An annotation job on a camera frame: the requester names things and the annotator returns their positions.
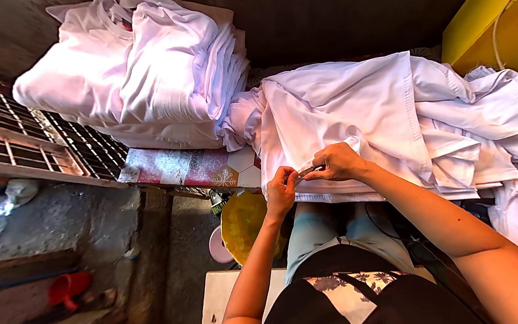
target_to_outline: patterned tablecloth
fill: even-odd
[[[119,182],[194,187],[261,187],[261,160],[251,146],[223,149],[129,149]]]

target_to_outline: yellow cabinet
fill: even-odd
[[[499,68],[493,51],[493,24],[507,0],[466,0],[442,34],[442,61],[460,74],[479,66]],[[518,71],[518,0],[499,19],[497,47],[508,69]]]

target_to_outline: left hand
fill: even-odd
[[[273,180],[267,183],[267,216],[279,223],[295,203],[295,182],[299,174],[288,166],[280,166]]]

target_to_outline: rope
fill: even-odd
[[[499,25],[499,18],[501,18],[501,15],[503,12],[505,12],[507,5],[509,5],[513,0],[507,0],[505,5],[503,5],[503,8],[501,11],[499,11],[499,14],[497,15],[497,18],[495,19],[495,24],[493,25],[493,51],[495,52],[495,59],[497,60],[497,63],[499,64],[499,70],[505,69],[505,64],[501,61],[501,58],[499,57],[499,49],[497,47],[497,26]]]

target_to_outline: dark wall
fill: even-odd
[[[441,44],[464,0],[197,0],[229,8],[254,67]]]
[[[0,77],[29,69],[57,40],[50,5],[80,0],[0,0]],[[464,0],[195,0],[229,8],[246,31],[254,67],[331,61],[441,43]]]

